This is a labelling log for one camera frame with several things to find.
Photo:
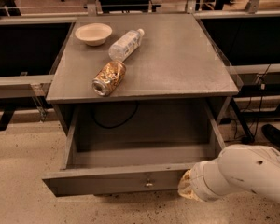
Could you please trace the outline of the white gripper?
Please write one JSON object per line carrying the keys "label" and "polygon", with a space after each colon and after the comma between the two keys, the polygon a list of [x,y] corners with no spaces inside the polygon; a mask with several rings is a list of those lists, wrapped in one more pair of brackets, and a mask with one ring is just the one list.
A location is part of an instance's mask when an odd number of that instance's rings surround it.
{"label": "white gripper", "polygon": [[209,202],[227,194],[228,183],[218,169],[216,160],[196,163],[178,183],[178,194],[186,199]]}

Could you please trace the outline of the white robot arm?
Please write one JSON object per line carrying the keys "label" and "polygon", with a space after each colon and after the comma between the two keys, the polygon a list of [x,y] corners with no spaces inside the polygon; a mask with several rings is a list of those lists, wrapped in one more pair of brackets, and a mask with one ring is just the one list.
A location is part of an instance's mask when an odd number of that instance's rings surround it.
{"label": "white robot arm", "polygon": [[178,194],[212,202],[226,195],[249,191],[280,203],[280,152],[273,147],[231,145],[217,158],[187,170]]}

